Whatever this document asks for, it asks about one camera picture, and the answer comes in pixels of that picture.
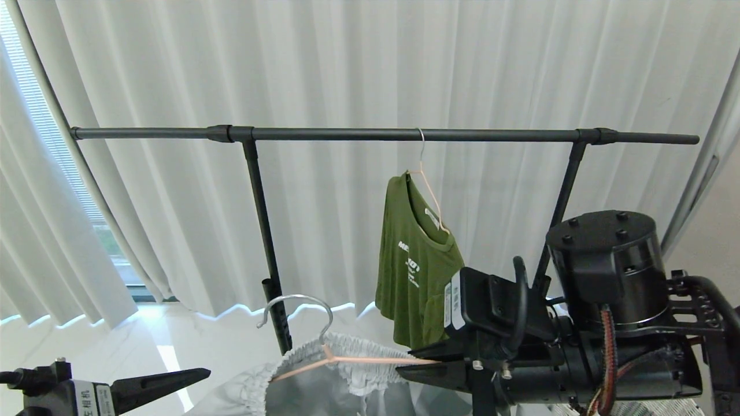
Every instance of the clothes rack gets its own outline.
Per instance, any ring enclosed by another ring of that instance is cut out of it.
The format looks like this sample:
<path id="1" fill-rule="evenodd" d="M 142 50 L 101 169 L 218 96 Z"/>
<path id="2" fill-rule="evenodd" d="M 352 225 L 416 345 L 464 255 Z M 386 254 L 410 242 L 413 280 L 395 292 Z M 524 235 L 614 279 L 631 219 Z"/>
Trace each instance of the clothes rack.
<path id="1" fill-rule="evenodd" d="M 550 226 L 560 223 L 568 205 L 578 168 L 583 159 L 586 146 L 611 143 L 659 143 L 659 144 L 697 144 L 697 135 L 617 132 L 606 128 L 575 130 L 423 130 L 427 141 L 508 141 L 508 142 L 556 142 L 572 143 L 568 166 L 565 169 L 560 192 Z M 94 138 L 168 138 L 168 139 L 209 139 L 222 143 L 240 143 L 243 147 L 252 184 L 252 194 L 257 207 L 257 217 L 262 234 L 262 243 L 267 259 L 269 278 L 262 280 L 265 299 L 281 296 L 280 274 L 272 233 L 267 215 L 267 205 L 260 176 L 257 141 L 419 141 L 418 129 L 328 129 L 328 128 L 275 128 L 243 127 L 221 124 L 204 128 L 80 128 L 71 127 L 71 136 L 76 140 Z M 550 253 L 544 246 L 539 258 L 533 288 L 547 294 L 551 279 L 545 275 L 550 263 Z M 280 351 L 285 354 L 292 348 L 288 327 L 288 317 L 283 302 L 271 309 L 272 325 L 275 328 Z"/>

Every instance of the white marble floor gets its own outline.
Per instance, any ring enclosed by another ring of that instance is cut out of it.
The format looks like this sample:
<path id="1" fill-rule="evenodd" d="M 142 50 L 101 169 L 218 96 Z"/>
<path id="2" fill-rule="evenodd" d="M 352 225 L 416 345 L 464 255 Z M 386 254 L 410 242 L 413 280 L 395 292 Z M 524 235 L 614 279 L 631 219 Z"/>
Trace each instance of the white marble floor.
<path id="1" fill-rule="evenodd" d="M 392 322 L 370 307 L 356 319 L 354 307 L 334 308 L 332 331 L 393 343 Z M 75 379 L 112 383 L 119 378 L 203 367 L 211 376 L 127 415 L 181 415 L 209 390 L 249 367 L 279 359 L 272 325 L 257 329 L 262 314 L 235 307 L 214 319 L 190 312 L 179 303 L 141 304 L 139 312 L 111 330 L 79 319 L 64 327 L 42 320 L 29 327 L 20 319 L 0 324 L 0 369 L 33 368 L 57 357 L 72 363 Z M 290 317 L 295 345 L 315 338 L 326 313 L 301 307 Z M 15 415 L 22 395 L 0 387 L 0 415 Z"/>

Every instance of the clothes hanger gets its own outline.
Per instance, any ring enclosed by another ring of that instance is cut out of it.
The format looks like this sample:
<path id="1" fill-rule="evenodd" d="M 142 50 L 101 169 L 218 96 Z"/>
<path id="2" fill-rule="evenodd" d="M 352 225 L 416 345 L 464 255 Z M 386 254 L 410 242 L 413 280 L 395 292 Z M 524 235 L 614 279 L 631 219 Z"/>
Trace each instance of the clothes hanger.
<path id="1" fill-rule="evenodd" d="M 445 225 L 442 224 L 442 209 L 440 208 L 440 203 L 437 202 L 437 197 L 434 196 L 434 191 L 431 190 L 431 187 L 429 186 L 429 182 L 426 180 L 426 175 L 424 175 L 424 147 L 426 147 L 426 140 L 424 139 L 424 132 L 420 128 L 417 128 L 419 130 L 419 133 L 421 134 L 421 153 L 419 154 L 419 170 L 409 170 L 408 173 L 420 173 L 421 177 L 424 179 L 424 184 L 426 184 L 426 189 L 431 194 L 431 199 L 434 201 L 434 205 L 437 207 L 437 217 L 440 225 L 440 229 L 447 234 L 450 233 L 449 229 L 445 228 Z"/>
<path id="2" fill-rule="evenodd" d="M 334 322 L 334 313 L 332 312 L 332 308 L 330 308 L 329 305 L 326 302 L 322 301 L 321 299 L 317 299 L 317 298 L 314 298 L 313 296 L 308 296 L 308 295 L 283 295 L 283 296 L 278 296 L 275 299 L 272 299 L 270 302 L 268 302 L 267 306 L 265 306 L 265 312 L 262 315 L 262 322 L 257 324 L 257 328 L 261 328 L 265 323 L 267 323 L 267 315 L 272 305 L 276 304 L 277 302 L 284 301 L 286 299 L 294 299 L 294 298 L 308 299 L 310 301 L 320 304 L 326 310 L 326 314 L 329 316 L 329 322 L 323 327 L 323 329 L 321 329 L 321 333 L 319 334 L 319 343 L 321 343 L 321 347 L 324 351 L 324 355 L 326 356 L 326 358 L 324 358 L 323 360 L 319 360 L 315 363 L 310 363 L 307 366 L 300 367 L 299 369 L 295 369 L 287 373 L 278 375 L 272 378 L 270 382 L 282 380 L 284 378 L 288 378 L 296 374 L 300 374 L 302 372 L 307 372 L 311 369 L 316 369 L 318 367 L 325 366 L 326 364 L 330 364 L 330 363 L 371 363 L 371 364 L 416 365 L 416 364 L 433 364 L 433 363 L 438 362 L 434 360 L 423 360 L 421 358 L 338 357 L 334 355 L 334 353 L 332 353 L 332 350 L 329 348 L 329 346 L 326 345 L 326 340 L 324 337 L 324 335 L 326 334 L 326 331 L 329 330 L 329 327 L 332 325 L 332 322 Z"/>

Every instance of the silver hanger hook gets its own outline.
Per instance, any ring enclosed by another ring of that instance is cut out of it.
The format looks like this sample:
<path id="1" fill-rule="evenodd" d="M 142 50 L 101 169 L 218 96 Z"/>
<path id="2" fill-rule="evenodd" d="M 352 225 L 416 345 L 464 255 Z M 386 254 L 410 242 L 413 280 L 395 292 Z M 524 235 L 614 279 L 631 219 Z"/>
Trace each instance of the silver hanger hook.
<path id="1" fill-rule="evenodd" d="M 314 298 L 313 296 L 308 295 L 283 295 L 278 296 L 275 299 L 272 299 L 268 304 L 265 306 L 265 312 L 262 314 L 262 322 L 257 324 L 257 328 L 262 328 L 262 325 L 267 323 L 267 315 L 270 312 L 270 308 L 272 308 L 272 305 L 275 305 L 277 302 L 284 301 L 286 299 L 308 299 L 309 301 L 313 301 L 315 303 L 318 303 L 319 305 L 323 306 L 324 309 L 326 309 L 326 314 L 329 316 L 329 323 L 326 324 L 323 329 L 321 329 L 321 333 L 319 334 L 319 343 L 321 345 L 324 345 L 324 335 L 326 334 L 326 331 L 329 330 L 329 327 L 332 325 L 332 322 L 334 322 L 334 313 L 332 312 L 332 308 L 329 307 L 329 305 L 322 301 L 321 299 Z"/>
<path id="2" fill-rule="evenodd" d="M 419 163 L 424 161 L 424 147 L 426 147 L 426 140 L 424 139 L 424 132 L 421 130 L 421 127 L 417 127 L 417 130 L 419 130 L 419 134 L 421 134 L 421 153 L 419 153 Z"/>

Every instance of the white label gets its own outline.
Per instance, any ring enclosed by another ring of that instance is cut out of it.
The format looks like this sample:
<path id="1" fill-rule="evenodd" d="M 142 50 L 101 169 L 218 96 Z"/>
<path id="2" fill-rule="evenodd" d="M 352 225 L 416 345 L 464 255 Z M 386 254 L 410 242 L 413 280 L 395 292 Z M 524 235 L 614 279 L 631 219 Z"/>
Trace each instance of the white label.
<path id="1" fill-rule="evenodd" d="M 95 402 L 95 388 L 89 381 L 72 380 L 75 384 L 78 416 L 100 416 Z"/>
<path id="2" fill-rule="evenodd" d="M 445 286 L 445 328 L 452 325 L 452 283 Z"/>
<path id="3" fill-rule="evenodd" d="M 115 416 L 110 386 L 98 384 L 95 386 L 95 392 L 98 394 L 98 410 L 100 410 L 100 416 Z"/>
<path id="4" fill-rule="evenodd" d="M 434 215 L 432 211 L 429 210 L 429 208 L 424 208 L 424 213 L 426 215 L 429 215 L 429 218 L 431 218 L 431 222 L 434 223 L 434 225 L 437 227 L 437 229 L 440 229 L 440 220 L 437 219 L 437 217 Z"/>
<path id="5" fill-rule="evenodd" d="M 452 326 L 455 329 L 460 329 L 465 326 L 465 319 L 463 319 L 463 307 L 460 305 L 460 272 L 455 273 L 452 276 Z"/>

